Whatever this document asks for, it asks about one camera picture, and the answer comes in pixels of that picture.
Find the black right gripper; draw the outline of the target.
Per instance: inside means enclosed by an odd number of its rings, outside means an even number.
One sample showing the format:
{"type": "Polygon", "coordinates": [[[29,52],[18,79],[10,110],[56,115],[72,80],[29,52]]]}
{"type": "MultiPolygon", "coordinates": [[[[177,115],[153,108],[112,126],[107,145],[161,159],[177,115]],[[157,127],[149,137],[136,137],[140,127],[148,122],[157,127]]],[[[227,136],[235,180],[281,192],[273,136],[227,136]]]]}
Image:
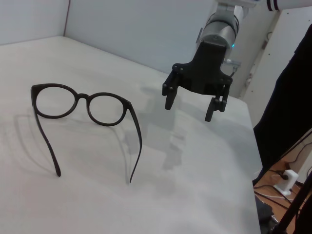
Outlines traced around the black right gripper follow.
{"type": "Polygon", "coordinates": [[[173,65],[162,85],[162,95],[166,96],[165,109],[171,109],[180,86],[197,94],[213,96],[205,121],[211,121],[217,110],[224,112],[233,81],[221,71],[225,53],[225,46],[201,42],[192,61],[173,65]]]}

